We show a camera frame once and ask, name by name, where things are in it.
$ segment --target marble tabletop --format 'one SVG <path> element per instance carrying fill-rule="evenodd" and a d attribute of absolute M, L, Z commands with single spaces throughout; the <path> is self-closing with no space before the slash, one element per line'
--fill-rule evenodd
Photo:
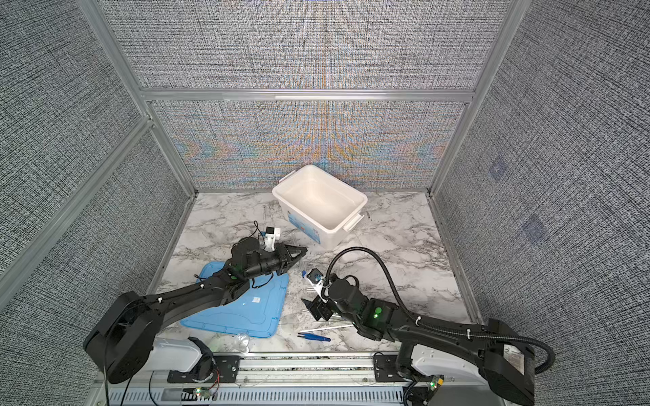
<path fill-rule="evenodd" d="M 281 241 L 306 246 L 307 255 L 288 271 L 289 285 L 276 334 L 270 338 L 250 340 L 252 352 L 296 351 L 391 351 L 398 343 L 363 338 L 352 327 L 319 331 L 331 342 L 310 341 L 297 336 L 304 329 L 349 324 L 346 321 L 316 322 L 305 312 L 301 298 L 313 299 L 302 278 L 302 270 L 325 271 L 340 250 L 364 246 L 377 252 L 391 272 L 402 299 L 412 311 L 445 320 L 469 323 L 465 305 L 458 292 L 436 224 L 422 192 L 367 193 L 362 209 L 365 217 L 339 246 L 322 249 L 283 216 L 280 204 L 271 193 L 199 194 L 174 254 L 165 271 L 158 292 L 176 289 L 195 282 L 208 262 L 230 258 L 230 248 L 240 238 L 266 226 L 281 228 Z M 368 297 L 395 302 L 388 282 L 376 261 L 365 253 L 351 252 L 337 262 L 335 272 L 359 278 L 361 291 Z M 195 336 L 213 351 L 236 350 L 234 336 L 183 327 L 174 323 L 159 334 L 163 338 L 184 339 Z"/>

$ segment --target white storage container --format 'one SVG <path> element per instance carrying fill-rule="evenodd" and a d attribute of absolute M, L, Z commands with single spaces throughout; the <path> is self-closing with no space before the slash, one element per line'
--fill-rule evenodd
<path fill-rule="evenodd" d="M 273 188 L 287 220 L 325 249 L 333 249 L 363 218 L 368 197 L 324 170 L 307 165 Z"/>

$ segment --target blue plastic lid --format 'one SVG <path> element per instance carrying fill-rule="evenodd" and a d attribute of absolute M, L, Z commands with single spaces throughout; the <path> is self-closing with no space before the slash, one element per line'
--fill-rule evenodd
<path fill-rule="evenodd" d="M 200 277 L 212 276 L 223 267 L 223 262 L 210 262 L 203 267 Z M 257 277 L 255 285 L 263 285 L 270 278 L 271 275 Z M 246 333 L 251 337 L 268 338 L 278 329 L 288 284 L 288 274 L 273 275 L 273 280 L 266 286 L 249 288 L 234 302 L 186 317 L 180 321 L 181 325 L 217 333 Z"/>

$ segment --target corrugated black hose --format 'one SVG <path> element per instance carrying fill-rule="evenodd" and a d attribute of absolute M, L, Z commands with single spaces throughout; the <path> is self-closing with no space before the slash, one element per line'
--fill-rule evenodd
<path fill-rule="evenodd" d="M 400 297 L 400 294 L 397 292 L 397 288 L 395 287 L 395 284 L 393 282 L 393 278 L 391 278 L 391 274 L 388 272 L 388 268 L 386 268 L 386 265 L 382 261 L 381 258 L 379 258 L 379 255 L 375 253 L 373 250 L 366 248 L 366 247 L 350 247 L 342 250 L 336 256 L 331 260 L 330 266 L 327 268 L 327 273 L 325 274 L 325 280 L 324 280 L 324 286 L 329 286 L 330 285 L 330 274 L 332 273 L 332 268 L 334 267 L 334 264 L 336 261 L 339 260 L 343 255 L 347 254 L 348 252 L 351 251 L 363 251 L 365 253 L 370 254 L 375 260 L 379 263 L 379 265 L 382 267 L 384 275 L 386 275 L 386 279 L 388 279 L 388 284 L 391 287 L 391 290 L 393 291 L 393 296 L 395 297 L 395 300 L 397 301 L 397 305 L 404 311 L 404 314 L 406 317 L 418 325 L 419 327 L 425 328 L 429 331 L 435 331 L 436 333 L 441 333 L 441 334 L 446 334 L 446 335 L 457 335 L 457 336 L 462 336 L 462 337 L 467 337 L 467 331 L 462 331 L 462 330 L 456 330 L 456 329 L 447 329 L 444 327 L 438 327 L 436 325 L 430 325 L 424 322 L 418 322 L 415 317 L 413 317 L 411 311 L 409 311 L 406 306 L 404 305 L 404 302 L 402 301 L 402 298 Z M 546 360 L 541 363 L 539 366 L 535 367 L 535 374 L 541 374 L 545 370 L 549 369 L 552 365 L 553 362 L 555 362 L 555 352 L 553 349 L 546 343 L 536 340 L 535 338 L 530 338 L 530 337 L 524 337 L 524 336 L 518 336 L 518 335 L 499 335 L 499 334 L 490 334 L 490 333 L 469 333 L 470 337 L 473 338 L 483 338 L 483 339 L 488 339 L 488 340 L 500 340 L 500 341 L 516 341 L 516 342 L 522 342 L 525 344 L 530 344 L 532 346 L 539 347 L 546 351 Z"/>

